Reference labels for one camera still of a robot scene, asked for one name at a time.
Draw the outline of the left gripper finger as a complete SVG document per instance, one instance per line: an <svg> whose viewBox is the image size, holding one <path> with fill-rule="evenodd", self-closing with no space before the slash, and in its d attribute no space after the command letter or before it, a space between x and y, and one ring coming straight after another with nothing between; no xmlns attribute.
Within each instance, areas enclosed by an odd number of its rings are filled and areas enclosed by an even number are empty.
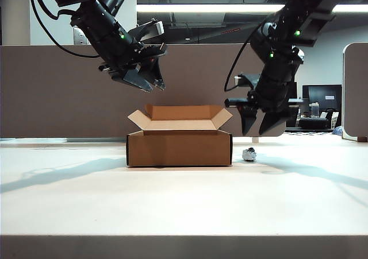
<svg viewBox="0 0 368 259"><path fill-rule="evenodd" d="M136 87L145 92L151 92L152 86L139 74L139 70L128 69L124 75L123 81L133 87Z"/></svg>
<svg viewBox="0 0 368 259"><path fill-rule="evenodd" d="M142 77L153 86L165 90L165 84L159 68L158 58L149 58L141 63Z"/></svg>

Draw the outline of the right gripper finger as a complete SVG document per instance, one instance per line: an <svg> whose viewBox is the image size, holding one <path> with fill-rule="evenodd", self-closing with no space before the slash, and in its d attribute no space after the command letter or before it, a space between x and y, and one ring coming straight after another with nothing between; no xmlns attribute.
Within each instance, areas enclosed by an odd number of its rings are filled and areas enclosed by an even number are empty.
<svg viewBox="0 0 368 259"><path fill-rule="evenodd" d="M240 106L239 114L241 116L242 134L245 136L256 121L258 109L256 107Z"/></svg>
<svg viewBox="0 0 368 259"><path fill-rule="evenodd" d="M288 120L288 111L269 112L264 115L263 121L259 128L259 135L262 136L269 130L286 122Z"/></svg>

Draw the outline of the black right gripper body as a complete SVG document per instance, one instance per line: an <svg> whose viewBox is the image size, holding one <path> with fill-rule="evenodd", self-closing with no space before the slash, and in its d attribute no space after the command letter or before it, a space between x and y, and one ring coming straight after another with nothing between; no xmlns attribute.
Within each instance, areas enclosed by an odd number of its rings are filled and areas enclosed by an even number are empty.
<svg viewBox="0 0 368 259"><path fill-rule="evenodd" d="M237 109L240 106L256 107L264 113L288 111L290 107L299 105L300 100L293 96L294 82L274 84L264 82L259 74L238 74L235 76L235 86L248 87L248 93L241 98L227 98L225 107Z"/></svg>

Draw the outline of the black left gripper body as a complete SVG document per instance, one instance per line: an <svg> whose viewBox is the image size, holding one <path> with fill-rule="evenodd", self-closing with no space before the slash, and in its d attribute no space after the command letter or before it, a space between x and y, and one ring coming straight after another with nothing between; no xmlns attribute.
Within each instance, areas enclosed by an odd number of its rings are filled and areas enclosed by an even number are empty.
<svg viewBox="0 0 368 259"><path fill-rule="evenodd" d="M100 71L106 71L110 74L110 77L115 81L123 81L124 75L128 69L139 70L141 75L141 63L149 58L160 58L166 54L167 45L163 42L159 45L147 45L142 48L135 48L130 51L129 54L124 56L122 60L119 60L113 68L107 62L100 64L98 69Z"/></svg>

